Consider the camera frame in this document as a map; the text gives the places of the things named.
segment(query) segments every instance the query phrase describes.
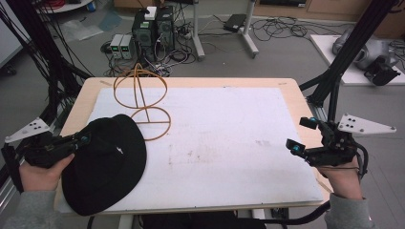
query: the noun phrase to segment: gray floor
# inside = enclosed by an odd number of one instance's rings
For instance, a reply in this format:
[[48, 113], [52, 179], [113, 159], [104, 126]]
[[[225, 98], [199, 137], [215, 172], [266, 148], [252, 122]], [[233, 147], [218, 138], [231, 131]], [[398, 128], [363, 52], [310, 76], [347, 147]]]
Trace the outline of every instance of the gray floor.
[[[84, 26], [100, 25], [111, 16], [111, 10], [101, 4], [96, 12], [75, 10], [60, 13], [60, 22], [81, 20]], [[215, 18], [205, 18], [200, 28]], [[219, 23], [211, 23], [210, 28], [218, 28]], [[131, 31], [132, 21], [123, 19], [116, 27], [96, 35], [88, 40], [71, 41], [69, 46], [83, 64], [97, 76], [103, 76], [108, 68], [108, 61], [100, 51], [101, 45], [111, 40], [116, 33]], [[342, 32], [346, 27], [332, 28]], [[328, 65], [315, 47], [304, 38], [272, 38], [269, 41], [258, 41], [253, 37], [260, 53], [252, 59], [242, 39], [231, 36], [202, 36], [206, 58], [202, 62], [174, 67], [171, 77], [288, 77], [298, 84], [307, 82], [323, 73]], [[17, 75], [0, 75], [0, 138], [4, 139], [31, 122], [40, 115], [47, 104], [47, 85], [40, 76], [30, 58], [21, 52], [11, 61]], [[386, 87], [348, 87], [340, 88], [336, 117], [343, 113], [361, 116], [366, 119], [396, 126], [397, 132], [390, 135], [356, 135], [355, 139], [364, 145], [370, 154], [369, 173], [363, 179], [364, 196], [370, 200], [372, 219], [380, 228], [405, 228], [405, 86]], [[304, 91], [311, 94], [312, 89]], [[14, 200], [6, 214], [12, 212], [17, 200]], [[290, 209], [290, 217], [298, 218], [309, 213], [313, 208]], [[0, 217], [0, 226], [4, 216]], [[66, 217], [66, 228], [85, 228], [88, 218]], [[116, 228], [118, 217], [96, 217], [94, 228]], [[325, 228], [320, 218], [300, 228]]]

